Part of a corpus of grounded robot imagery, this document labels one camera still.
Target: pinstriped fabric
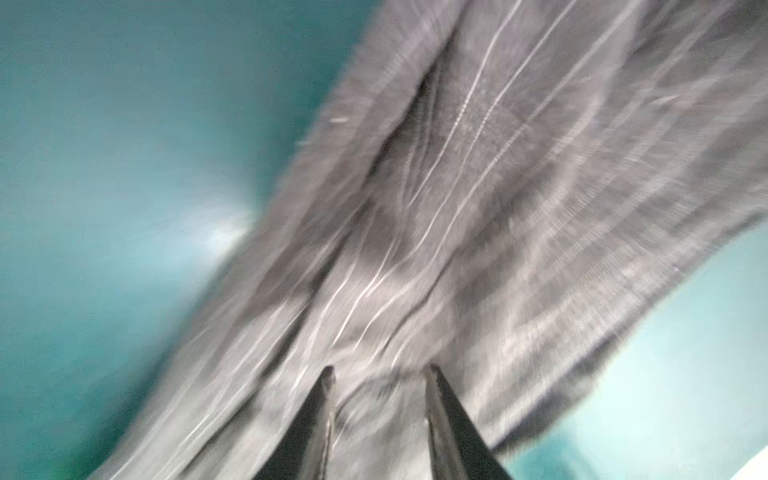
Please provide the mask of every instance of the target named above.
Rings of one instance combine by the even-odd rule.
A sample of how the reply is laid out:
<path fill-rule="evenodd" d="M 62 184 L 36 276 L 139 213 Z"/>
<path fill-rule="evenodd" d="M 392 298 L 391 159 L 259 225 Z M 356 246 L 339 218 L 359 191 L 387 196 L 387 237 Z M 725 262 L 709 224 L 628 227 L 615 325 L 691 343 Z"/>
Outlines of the pinstriped fabric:
<path fill-rule="evenodd" d="M 768 203 L 758 0 L 388 0 L 93 478 L 251 478 L 336 367 L 330 478 L 428 478 L 428 362 L 507 452 Z"/>

